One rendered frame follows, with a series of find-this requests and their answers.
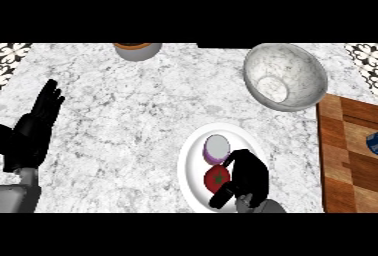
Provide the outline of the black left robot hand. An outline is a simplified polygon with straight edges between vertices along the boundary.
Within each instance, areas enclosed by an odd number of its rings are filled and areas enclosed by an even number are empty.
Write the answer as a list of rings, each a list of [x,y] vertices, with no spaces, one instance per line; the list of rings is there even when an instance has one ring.
[[[4,172],[12,173],[19,168],[38,168],[41,165],[63,100],[57,82],[50,79],[38,93],[31,112],[20,116],[15,127],[0,124]]]

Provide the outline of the blue object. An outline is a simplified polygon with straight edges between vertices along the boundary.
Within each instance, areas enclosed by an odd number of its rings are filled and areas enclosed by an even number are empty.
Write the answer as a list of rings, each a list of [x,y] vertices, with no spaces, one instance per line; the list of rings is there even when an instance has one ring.
[[[366,137],[366,146],[370,152],[378,155],[378,132]]]

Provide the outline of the red tomato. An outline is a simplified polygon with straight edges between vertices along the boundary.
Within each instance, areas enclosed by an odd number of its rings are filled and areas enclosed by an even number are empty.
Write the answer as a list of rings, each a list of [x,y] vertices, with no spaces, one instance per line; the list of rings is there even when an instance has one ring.
[[[215,193],[221,185],[230,181],[230,173],[223,165],[214,165],[204,175],[204,185],[211,193]]]

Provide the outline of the purple halved onion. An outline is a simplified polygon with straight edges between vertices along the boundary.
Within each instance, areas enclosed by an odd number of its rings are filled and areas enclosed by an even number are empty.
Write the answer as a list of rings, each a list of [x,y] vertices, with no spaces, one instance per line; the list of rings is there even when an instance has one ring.
[[[220,134],[212,134],[204,143],[204,160],[209,165],[220,164],[227,159],[229,154],[230,144],[226,137]]]

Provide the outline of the grey pot with brown rim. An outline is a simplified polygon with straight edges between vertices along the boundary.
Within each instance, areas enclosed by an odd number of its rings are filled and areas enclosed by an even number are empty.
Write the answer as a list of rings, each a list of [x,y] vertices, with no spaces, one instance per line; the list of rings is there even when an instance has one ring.
[[[161,43],[115,43],[115,51],[127,61],[144,61],[150,59],[161,50]]]

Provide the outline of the white round plate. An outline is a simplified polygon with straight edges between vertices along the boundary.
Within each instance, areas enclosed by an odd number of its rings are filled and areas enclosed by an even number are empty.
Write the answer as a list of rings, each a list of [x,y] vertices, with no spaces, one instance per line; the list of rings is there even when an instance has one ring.
[[[211,165],[205,162],[202,149],[207,138],[212,134],[226,137],[230,150],[248,149],[257,158],[267,163],[255,137],[236,125],[209,123],[199,127],[186,139],[177,160],[177,178],[186,202],[196,213],[235,213],[235,198],[230,198],[221,209],[208,206],[212,193],[204,185],[204,175]]]

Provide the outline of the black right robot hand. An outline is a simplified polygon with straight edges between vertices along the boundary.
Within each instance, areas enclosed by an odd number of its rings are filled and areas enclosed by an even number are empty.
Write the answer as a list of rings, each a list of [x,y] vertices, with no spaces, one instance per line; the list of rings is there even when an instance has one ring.
[[[257,208],[269,195],[269,171],[266,164],[248,149],[235,150],[223,162],[227,167],[233,164],[232,179],[220,186],[208,205],[221,209],[232,197],[251,194],[248,208]]]

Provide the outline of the white marble bowl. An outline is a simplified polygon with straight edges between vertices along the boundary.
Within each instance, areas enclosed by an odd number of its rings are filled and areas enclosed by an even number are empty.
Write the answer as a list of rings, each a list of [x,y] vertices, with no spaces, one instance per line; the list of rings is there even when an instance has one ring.
[[[310,108],[328,90],[320,62],[301,47],[288,43],[263,43],[249,50],[242,75],[252,97],[276,111]]]

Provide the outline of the brown wooden cutting board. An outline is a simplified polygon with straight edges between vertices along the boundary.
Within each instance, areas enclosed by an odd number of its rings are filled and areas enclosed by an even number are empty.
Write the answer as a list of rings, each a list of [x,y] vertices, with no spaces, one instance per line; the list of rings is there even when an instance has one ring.
[[[326,94],[316,105],[322,204],[326,213],[378,213],[378,105]]]

